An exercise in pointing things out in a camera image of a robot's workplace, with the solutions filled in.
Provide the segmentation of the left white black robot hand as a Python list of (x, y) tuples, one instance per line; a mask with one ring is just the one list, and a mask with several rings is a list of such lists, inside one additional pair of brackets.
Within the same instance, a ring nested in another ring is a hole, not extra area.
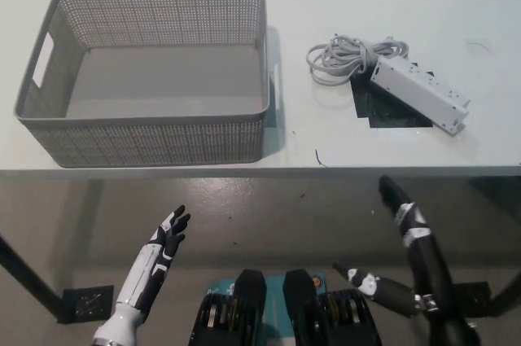
[(159, 294), (190, 220), (181, 205), (171, 212), (157, 227), (153, 235), (142, 246), (136, 257), (116, 305), (125, 304), (136, 309), (142, 322), (147, 320), (151, 307)]

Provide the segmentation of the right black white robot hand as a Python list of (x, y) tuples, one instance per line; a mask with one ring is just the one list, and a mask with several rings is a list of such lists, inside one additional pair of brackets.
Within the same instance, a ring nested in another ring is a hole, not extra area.
[(458, 311), (453, 281), (426, 218), (407, 192), (393, 179), (379, 179), (379, 193), (390, 209), (405, 247), (414, 285), (334, 263), (333, 268), (369, 300), (406, 317), (424, 313), (449, 317)]

